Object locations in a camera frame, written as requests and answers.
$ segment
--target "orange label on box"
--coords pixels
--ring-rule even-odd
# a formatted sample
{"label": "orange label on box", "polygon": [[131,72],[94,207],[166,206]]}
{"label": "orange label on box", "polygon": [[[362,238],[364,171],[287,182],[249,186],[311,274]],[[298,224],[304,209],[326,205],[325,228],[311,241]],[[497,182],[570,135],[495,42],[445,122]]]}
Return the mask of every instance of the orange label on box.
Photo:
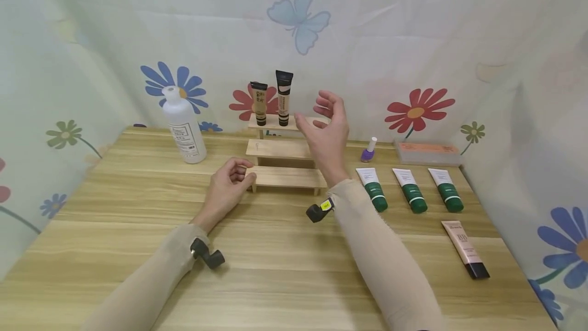
{"label": "orange label on box", "polygon": [[411,152],[457,153],[455,146],[425,145],[425,144],[398,144],[402,150]]}

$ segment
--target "concealer tube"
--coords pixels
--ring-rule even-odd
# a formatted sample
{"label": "concealer tube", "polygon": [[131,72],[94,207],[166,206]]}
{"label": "concealer tube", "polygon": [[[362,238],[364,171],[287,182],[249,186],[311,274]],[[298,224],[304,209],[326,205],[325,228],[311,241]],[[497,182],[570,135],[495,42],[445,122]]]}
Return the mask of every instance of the concealer tube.
{"label": "concealer tube", "polygon": [[451,238],[453,246],[459,253],[461,261],[465,265],[465,269],[468,270],[470,277],[474,280],[480,280],[481,278],[489,278],[490,274],[486,269],[486,266],[481,262],[481,258],[478,256],[472,243],[468,239],[466,231],[461,226],[461,223],[455,221],[441,221],[445,231]]}
{"label": "concealer tube", "polygon": [[267,84],[259,82],[250,83],[251,88],[254,90],[255,120],[258,122],[258,126],[264,126],[267,123],[267,103],[265,102]]}
{"label": "concealer tube", "polygon": [[283,72],[281,70],[276,71],[276,81],[278,82],[278,122],[282,127],[287,126],[290,120],[290,111],[288,108],[293,78],[293,73]]}

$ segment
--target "sleeve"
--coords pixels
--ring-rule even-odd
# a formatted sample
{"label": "sleeve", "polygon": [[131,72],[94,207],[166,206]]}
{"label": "sleeve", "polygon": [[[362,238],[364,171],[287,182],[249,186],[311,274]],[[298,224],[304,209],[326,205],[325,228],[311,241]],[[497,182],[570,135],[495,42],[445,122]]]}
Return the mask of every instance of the sleeve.
{"label": "sleeve", "polygon": [[359,272],[390,330],[445,330],[425,274],[380,218],[359,181],[341,181],[330,189],[329,196]]}
{"label": "sleeve", "polygon": [[81,330],[150,330],[178,282],[192,269],[190,245],[196,238],[210,243],[205,231],[193,224],[175,228],[154,255],[90,315]]}

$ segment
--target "wooden tabletop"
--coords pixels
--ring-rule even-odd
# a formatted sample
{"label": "wooden tabletop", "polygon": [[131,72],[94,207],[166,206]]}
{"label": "wooden tabletop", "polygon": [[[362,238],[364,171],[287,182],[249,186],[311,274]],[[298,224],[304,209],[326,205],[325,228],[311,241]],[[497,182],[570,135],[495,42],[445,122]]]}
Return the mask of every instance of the wooden tabletop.
{"label": "wooden tabletop", "polygon": [[[189,221],[209,177],[244,156],[254,135],[206,134],[208,157],[185,164],[169,131],[131,127],[88,175],[0,286],[1,330],[77,330],[84,319]],[[348,169],[375,167],[389,208],[382,216],[429,278],[448,330],[556,330],[458,168],[449,168],[465,210],[445,209],[426,166],[402,166],[380,144],[349,142]],[[429,210],[413,214],[391,168],[413,171]],[[260,187],[246,193],[212,232],[227,263],[202,268],[178,285],[154,330],[386,330],[339,227],[329,214],[313,224],[312,190]],[[441,220],[463,223],[491,274],[469,278]]]}

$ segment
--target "white bottle cap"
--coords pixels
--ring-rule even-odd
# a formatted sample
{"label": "white bottle cap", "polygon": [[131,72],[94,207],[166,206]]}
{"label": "white bottle cap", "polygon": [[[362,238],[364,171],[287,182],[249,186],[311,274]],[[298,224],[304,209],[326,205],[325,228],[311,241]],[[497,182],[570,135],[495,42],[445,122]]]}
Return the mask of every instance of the white bottle cap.
{"label": "white bottle cap", "polygon": [[177,104],[182,99],[180,96],[180,89],[175,86],[164,87],[161,92],[165,96],[167,102],[171,105]]}
{"label": "white bottle cap", "polygon": [[377,141],[378,141],[378,139],[377,139],[377,138],[375,138],[375,137],[372,137],[372,140],[369,142],[369,145],[368,145],[368,147],[367,147],[367,150],[368,150],[368,152],[373,152],[373,151],[374,151],[374,148],[375,148],[375,146],[376,146],[376,142],[377,142]]}

